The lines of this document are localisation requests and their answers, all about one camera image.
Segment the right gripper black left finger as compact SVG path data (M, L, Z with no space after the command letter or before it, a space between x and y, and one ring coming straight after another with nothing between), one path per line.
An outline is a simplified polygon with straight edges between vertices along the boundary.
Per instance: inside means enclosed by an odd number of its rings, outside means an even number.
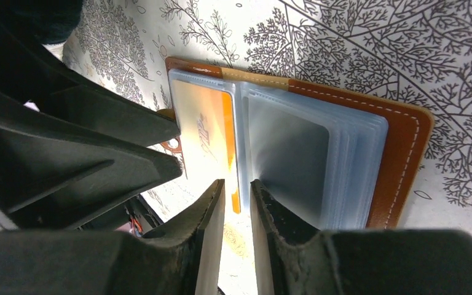
M216 294L225 182L137 238L122 231L0 231L0 294Z

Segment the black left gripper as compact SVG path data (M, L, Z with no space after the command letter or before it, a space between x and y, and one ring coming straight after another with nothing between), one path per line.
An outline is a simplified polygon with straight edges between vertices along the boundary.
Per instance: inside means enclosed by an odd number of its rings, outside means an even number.
M69 69L38 39L39 1L0 1L0 92L44 114L140 146L176 138L175 120Z

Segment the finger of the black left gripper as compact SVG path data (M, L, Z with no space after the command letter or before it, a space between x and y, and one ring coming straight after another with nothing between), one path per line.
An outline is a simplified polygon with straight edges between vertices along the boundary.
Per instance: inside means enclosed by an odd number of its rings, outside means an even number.
M161 152L65 125L0 125L0 229L75 229L181 175Z

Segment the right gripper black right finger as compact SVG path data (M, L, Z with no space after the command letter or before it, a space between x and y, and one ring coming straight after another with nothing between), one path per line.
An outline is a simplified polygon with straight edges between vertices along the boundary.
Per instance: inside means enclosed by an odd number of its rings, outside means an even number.
M251 183L259 294L472 294L460 230L318 230Z

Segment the brown leather card holder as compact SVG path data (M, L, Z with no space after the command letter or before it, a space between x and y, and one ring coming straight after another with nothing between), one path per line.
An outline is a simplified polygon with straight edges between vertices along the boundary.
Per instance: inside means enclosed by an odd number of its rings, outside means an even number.
M397 226L433 131L434 118L428 109L328 85L182 58L167 57L165 64L167 70L182 69L215 78L271 86L384 117L388 121L387 139L366 228L392 229Z

